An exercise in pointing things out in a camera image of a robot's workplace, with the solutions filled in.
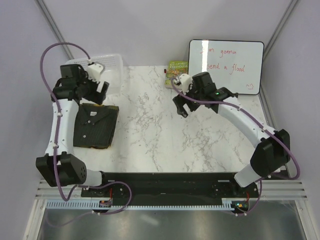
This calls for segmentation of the black pinstriped long sleeve shirt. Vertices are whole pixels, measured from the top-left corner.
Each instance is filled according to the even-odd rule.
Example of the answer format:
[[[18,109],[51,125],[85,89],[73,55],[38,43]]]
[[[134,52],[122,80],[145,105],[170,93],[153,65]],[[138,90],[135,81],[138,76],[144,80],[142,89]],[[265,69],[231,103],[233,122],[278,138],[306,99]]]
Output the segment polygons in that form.
[[[80,148],[107,149],[111,146],[119,107],[83,103],[75,119],[73,145]]]

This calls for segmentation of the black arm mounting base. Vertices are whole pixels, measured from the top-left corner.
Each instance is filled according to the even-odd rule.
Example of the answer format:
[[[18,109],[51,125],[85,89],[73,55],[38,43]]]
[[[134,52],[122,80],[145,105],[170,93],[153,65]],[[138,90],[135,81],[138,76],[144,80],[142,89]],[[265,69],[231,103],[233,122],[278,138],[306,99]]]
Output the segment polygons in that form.
[[[85,183],[89,176],[85,171],[80,174],[59,174],[61,186],[80,185],[87,188],[81,192],[82,197],[111,198],[124,201],[132,196],[134,204],[143,205],[155,197],[173,198],[178,202],[191,197],[209,200],[222,198],[255,198],[259,196],[257,185],[240,187],[234,173],[146,173],[146,172],[99,172],[101,183]]]

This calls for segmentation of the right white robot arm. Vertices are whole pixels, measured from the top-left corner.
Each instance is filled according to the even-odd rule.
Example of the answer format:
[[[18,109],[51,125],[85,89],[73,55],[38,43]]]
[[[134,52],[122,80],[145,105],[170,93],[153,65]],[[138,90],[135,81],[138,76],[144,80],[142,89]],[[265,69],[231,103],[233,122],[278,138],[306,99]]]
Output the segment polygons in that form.
[[[232,123],[254,147],[249,163],[234,175],[235,181],[229,184],[233,196],[242,196],[248,185],[268,177],[289,162],[289,133],[253,117],[242,107],[238,95],[226,87],[217,88],[208,72],[194,76],[183,73],[170,81],[175,90],[181,88],[173,98],[178,115],[188,116],[185,105],[191,112],[205,106]]]

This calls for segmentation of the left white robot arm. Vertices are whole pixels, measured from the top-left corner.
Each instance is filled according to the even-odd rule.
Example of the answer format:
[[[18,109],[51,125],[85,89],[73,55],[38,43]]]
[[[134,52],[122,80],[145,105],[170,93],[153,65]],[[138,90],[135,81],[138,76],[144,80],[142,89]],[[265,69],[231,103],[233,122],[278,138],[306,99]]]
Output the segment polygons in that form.
[[[100,171],[87,169],[74,155],[74,130],[80,101],[86,99],[102,104],[109,83],[100,78],[105,67],[92,62],[87,68],[79,64],[60,66],[61,78],[51,93],[53,120],[48,146],[44,156],[36,158],[36,168],[49,186],[92,186],[99,197],[106,196],[110,185]]]

